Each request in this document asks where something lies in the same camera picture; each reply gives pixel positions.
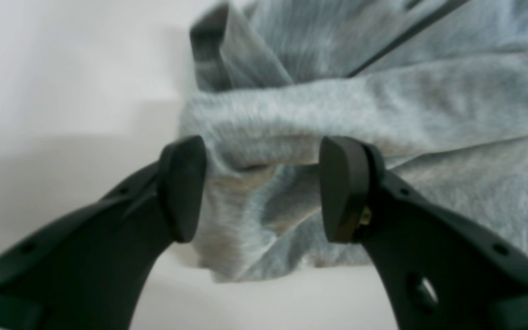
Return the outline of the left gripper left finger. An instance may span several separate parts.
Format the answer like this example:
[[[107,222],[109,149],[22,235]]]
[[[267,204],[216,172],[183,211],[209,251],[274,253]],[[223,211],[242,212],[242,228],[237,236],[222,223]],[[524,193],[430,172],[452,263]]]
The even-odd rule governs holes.
[[[0,255],[0,329],[127,330],[157,258],[195,236],[207,150],[191,136]]]

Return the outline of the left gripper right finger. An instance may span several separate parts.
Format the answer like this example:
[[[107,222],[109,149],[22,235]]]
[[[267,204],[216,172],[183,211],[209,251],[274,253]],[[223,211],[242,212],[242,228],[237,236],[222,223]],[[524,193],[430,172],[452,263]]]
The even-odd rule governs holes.
[[[327,240],[360,244],[401,330],[528,330],[528,255],[429,202],[387,170],[380,151],[322,138]]]

